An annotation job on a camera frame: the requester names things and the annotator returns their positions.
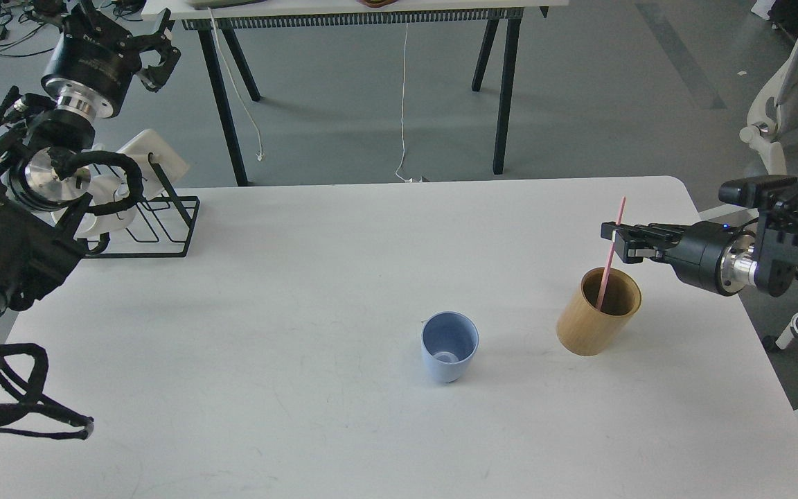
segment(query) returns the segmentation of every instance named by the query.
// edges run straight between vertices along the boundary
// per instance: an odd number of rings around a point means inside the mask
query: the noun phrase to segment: blue cup
[[[470,365],[479,347],[479,332],[466,316],[440,312],[424,324],[420,347],[430,376],[438,382],[451,383]]]

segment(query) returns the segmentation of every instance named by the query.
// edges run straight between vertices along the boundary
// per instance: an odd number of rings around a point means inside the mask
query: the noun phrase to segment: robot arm
[[[134,160],[117,152],[86,151],[94,140],[92,123],[119,114],[133,75],[150,91],[158,91],[180,57],[168,36],[174,24],[168,20],[168,10],[159,15],[154,33],[133,37],[95,10],[90,0],[69,4],[34,0],[31,6],[35,19],[62,32],[42,77],[47,95],[20,95],[13,87],[0,107],[0,130],[7,128],[0,136],[0,317],[9,308],[26,310],[51,293],[91,252],[84,240],[76,240],[83,215],[124,211],[143,199],[142,173]],[[157,51],[158,66],[143,67],[140,54],[145,51]],[[87,193],[91,164],[121,168],[129,195],[91,206]],[[66,212],[56,225],[33,214],[58,209]],[[35,361],[26,380],[6,362],[15,354]],[[91,418],[42,394],[47,367],[38,345],[0,345],[0,385],[17,400],[0,404],[0,432],[87,438],[93,428]],[[2,428],[29,412],[82,430],[40,434]]]
[[[699,222],[694,225],[602,224],[624,263],[644,259],[672,266],[680,281],[723,296],[745,286],[778,297],[798,280],[798,179],[766,175],[722,184],[723,202],[759,211],[756,231]],[[798,313],[791,321],[798,335]]]

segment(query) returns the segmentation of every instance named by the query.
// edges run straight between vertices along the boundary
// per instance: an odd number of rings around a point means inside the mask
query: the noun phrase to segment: pink straw
[[[618,209],[618,218],[615,224],[621,224],[621,217],[623,217],[623,208],[627,204],[627,196],[621,197],[621,208]],[[612,259],[614,258],[614,237],[612,237],[612,245],[608,247],[608,259],[605,260],[605,269],[602,271],[602,282],[599,284],[599,296],[596,298],[596,310],[602,311],[602,301],[605,299],[605,288],[608,287],[608,275],[612,271]]]

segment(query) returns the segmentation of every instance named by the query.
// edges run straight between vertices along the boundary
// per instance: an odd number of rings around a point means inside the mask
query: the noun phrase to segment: concrete floor
[[[484,22],[411,25],[403,175],[431,181],[671,175],[685,183],[698,209],[719,205],[719,184],[758,164],[738,130],[792,48],[751,6],[745,0],[572,0],[552,8],[547,19],[529,9],[503,177],[491,174],[491,157],[504,25],[478,94],[469,85]],[[151,29],[145,22],[123,24],[135,33]],[[9,28],[12,40],[28,29],[15,21]],[[266,160],[259,162],[254,130],[231,95],[254,184],[399,181],[393,172],[402,154],[405,26],[237,35],[264,96],[259,103],[247,99],[263,133]],[[45,28],[10,53],[44,50],[56,41],[56,29]],[[152,128],[193,165],[177,186],[234,186],[196,32],[178,24],[174,45],[183,59],[168,85],[149,94],[135,82],[121,115],[95,123],[97,142],[119,148]],[[41,92],[47,60],[48,54],[0,58],[0,100],[10,85]],[[704,91],[718,101],[705,104]],[[798,155],[790,156],[796,173]],[[651,221],[665,220],[655,213]],[[760,335],[778,334],[798,309],[798,290],[779,299],[745,291],[741,299]],[[768,355],[798,408],[798,341]]]

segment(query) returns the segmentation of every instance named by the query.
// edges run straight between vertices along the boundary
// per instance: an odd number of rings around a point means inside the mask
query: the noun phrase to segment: wooden cup
[[[612,268],[602,311],[596,310],[602,271],[603,268],[594,268],[583,276],[580,287],[556,322],[557,337],[568,351],[578,355],[596,355],[605,350],[642,304],[636,281]]]

